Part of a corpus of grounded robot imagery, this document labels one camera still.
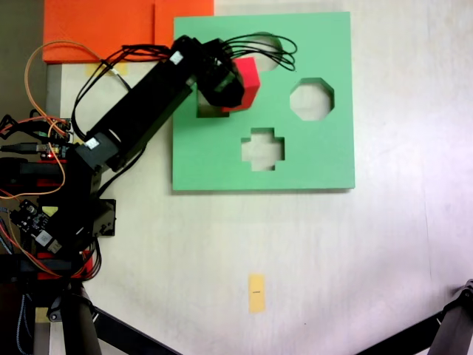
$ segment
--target orange paper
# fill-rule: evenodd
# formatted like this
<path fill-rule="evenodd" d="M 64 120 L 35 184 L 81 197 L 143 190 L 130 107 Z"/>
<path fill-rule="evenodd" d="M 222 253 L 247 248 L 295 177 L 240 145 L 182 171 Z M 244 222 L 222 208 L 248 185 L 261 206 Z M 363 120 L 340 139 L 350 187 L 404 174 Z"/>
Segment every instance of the orange paper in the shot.
<path fill-rule="evenodd" d="M 122 44 L 170 45 L 174 17 L 213 13 L 214 0 L 44 0 L 44 43 L 77 41 L 105 58 Z M 67 44 L 45 48 L 43 59 L 50 64 L 97 61 Z"/>
<path fill-rule="evenodd" d="M 157 0 L 155 10 L 154 43 L 171 46 L 174 17 L 213 16 L 214 0 Z"/>

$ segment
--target black cable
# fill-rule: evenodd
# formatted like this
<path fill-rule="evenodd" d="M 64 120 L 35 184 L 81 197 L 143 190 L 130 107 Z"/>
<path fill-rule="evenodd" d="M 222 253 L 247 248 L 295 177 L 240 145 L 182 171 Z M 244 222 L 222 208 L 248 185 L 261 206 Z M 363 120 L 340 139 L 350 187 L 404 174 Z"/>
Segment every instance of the black cable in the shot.
<path fill-rule="evenodd" d="M 114 177 L 112 177 L 104 185 L 102 185 L 102 187 L 100 187 L 99 190 L 97 191 L 97 197 L 100 197 L 101 195 L 103 195 L 105 190 L 107 190 L 109 188 L 109 186 L 112 185 L 112 183 L 115 180 L 117 180 L 124 173 L 128 172 L 137 163 L 137 161 L 141 158 L 141 156 L 143 155 L 145 150 L 146 150 L 146 146 L 143 148 L 143 150 L 141 150 L 140 153 L 138 153 L 138 155 L 136 156 L 135 159 L 132 160 L 132 162 L 130 162 L 127 166 L 125 166 L 123 169 L 121 169 Z"/>
<path fill-rule="evenodd" d="M 247 38 L 251 37 L 273 38 L 278 41 L 280 46 L 277 47 L 272 44 L 267 44 L 261 41 L 247 40 Z M 290 43 L 293 49 L 290 51 L 286 50 L 282 46 L 281 41 L 286 41 Z M 252 47 L 252 45 L 266 46 L 268 49 L 265 50 L 261 47 Z M 296 70 L 296 59 L 294 58 L 294 54 L 298 50 L 297 45 L 293 40 L 282 35 L 274 35 L 272 33 L 250 33 L 247 35 L 239 35 L 237 37 L 233 37 L 225 41 L 224 49 L 225 48 L 232 49 L 232 59 L 242 57 L 248 54 L 259 53 L 265 55 L 266 57 L 276 62 L 279 66 L 285 68 L 286 70 L 290 70 L 291 72 Z"/>
<path fill-rule="evenodd" d="M 130 60 L 130 61 L 151 61 L 151 60 L 161 60 L 169 57 L 169 53 L 171 50 L 166 47 L 166 46 L 159 46 L 159 45 L 153 45 L 153 44 L 134 44 L 134 45 L 124 45 L 122 48 L 111 55 L 109 55 L 105 60 L 102 60 L 101 63 L 97 66 L 93 74 L 90 76 L 89 80 L 86 81 L 86 83 L 82 86 L 82 88 L 79 90 L 79 93 L 75 99 L 74 107 L 72 108 L 72 114 L 71 114 L 71 122 L 72 122 L 72 127 L 74 128 L 74 133 L 82 140 L 85 140 L 86 135 L 81 131 L 81 129 L 78 126 L 77 123 L 77 118 L 75 117 L 75 111 L 77 108 L 77 105 L 81 102 L 82 98 L 85 96 L 85 94 L 88 93 L 88 91 L 99 81 L 108 71 L 110 71 L 116 63 L 126 59 L 128 56 L 148 56 L 152 57 L 150 59 L 140 59 L 140 60 Z M 121 80 L 123 85 L 127 88 L 127 90 L 131 90 L 131 87 L 126 83 L 126 81 L 121 77 L 121 75 L 118 74 L 118 78 Z"/>

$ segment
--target green shape sorter board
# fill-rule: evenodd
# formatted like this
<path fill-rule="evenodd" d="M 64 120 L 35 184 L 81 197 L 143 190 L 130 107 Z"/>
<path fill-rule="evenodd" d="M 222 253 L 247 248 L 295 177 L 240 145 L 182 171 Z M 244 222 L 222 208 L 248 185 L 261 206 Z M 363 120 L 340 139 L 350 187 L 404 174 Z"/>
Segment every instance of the green shape sorter board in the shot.
<path fill-rule="evenodd" d="M 197 87 L 174 113 L 174 190 L 350 189 L 355 187 L 349 13 L 176 18 L 175 37 L 200 42 L 246 33 L 273 33 L 296 42 L 296 71 L 260 73 L 250 109 L 227 118 L 197 117 Z M 333 110 L 320 121 L 303 121 L 290 94 L 318 81 L 333 91 Z M 284 138 L 284 160 L 272 171 L 254 172 L 242 161 L 242 140 L 273 129 Z"/>

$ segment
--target wire bundle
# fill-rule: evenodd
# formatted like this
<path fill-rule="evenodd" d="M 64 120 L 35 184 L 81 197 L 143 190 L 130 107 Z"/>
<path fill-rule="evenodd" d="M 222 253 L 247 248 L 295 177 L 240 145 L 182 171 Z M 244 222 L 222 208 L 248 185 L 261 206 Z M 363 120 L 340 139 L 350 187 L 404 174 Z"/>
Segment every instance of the wire bundle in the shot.
<path fill-rule="evenodd" d="M 249 38 L 270 38 L 274 40 L 277 45 Z M 282 46 L 282 41 L 290 43 L 293 49 L 291 51 L 285 50 Z M 232 59 L 243 57 L 244 55 L 259 53 L 265 55 L 272 61 L 275 61 L 279 66 L 286 70 L 291 72 L 296 70 L 296 59 L 294 58 L 294 54 L 297 52 L 297 45 L 293 40 L 282 35 L 274 35 L 272 33 L 251 33 L 230 38 L 223 43 L 224 50 L 231 49 Z"/>
<path fill-rule="evenodd" d="M 38 260 L 36 257 L 34 257 L 28 250 L 26 250 L 23 246 L 20 245 L 18 239 L 15 236 L 15 233 L 13 231 L 12 223 L 10 216 L 8 216 L 8 223 L 10 227 L 10 233 L 7 230 L 7 227 L 5 226 L 3 220 L 0 218 L 0 231 L 4 235 L 7 240 L 14 245 L 17 249 L 20 249 L 23 254 L 25 254 L 28 259 L 30 259 L 31 263 L 33 263 L 34 266 L 36 266 L 39 270 L 42 272 L 45 272 L 47 274 L 50 274 L 54 276 L 55 278 L 66 278 L 69 279 L 71 277 L 78 278 L 80 280 L 91 280 L 95 276 L 97 276 L 98 272 L 101 269 L 102 266 L 102 254 L 100 250 L 100 246 L 98 244 L 97 238 L 94 238 L 92 241 L 88 252 L 83 254 L 84 261 L 82 263 L 82 266 L 78 270 L 74 270 L 68 274 L 60 274 L 58 272 L 55 272 L 51 270 L 50 268 L 46 267 L 40 260 Z M 0 236 L 0 240 L 3 242 L 2 244 L 6 244 L 6 241 L 3 240 L 3 238 Z M 6 245 L 4 245 L 6 250 L 8 251 L 9 254 L 12 254 L 13 251 Z M 90 270 L 88 270 L 87 273 L 84 273 L 86 264 L 91 260 L 93 255 L 95 254 L 95 262 Z"/>
<path fill-rule="evenodd" d="M 100 80 L 108 71 L 112 71 L 123 83 L 127 90 L 132 88 L 126 83 L 121 77 L 120 73 L 114 69 L 114 66 L 120 61 L 162 61 L 169 58 L 171 50 L 166 46 L 158 46 L 153 44 L 133 44 L 124 45 L 115 53 L 109 55 L 106 59 L 101 59 L 101 63 L 97 66 L 89 80 L 82 86 L 75 98 L 74 107 L 71 113 L 72 127 L 74 133 L 81 139 L 84 140 L 86 135 L 81 131 L 75 117 L 75 110 L 77 106 L 84 98 L 85 94 Z"/>

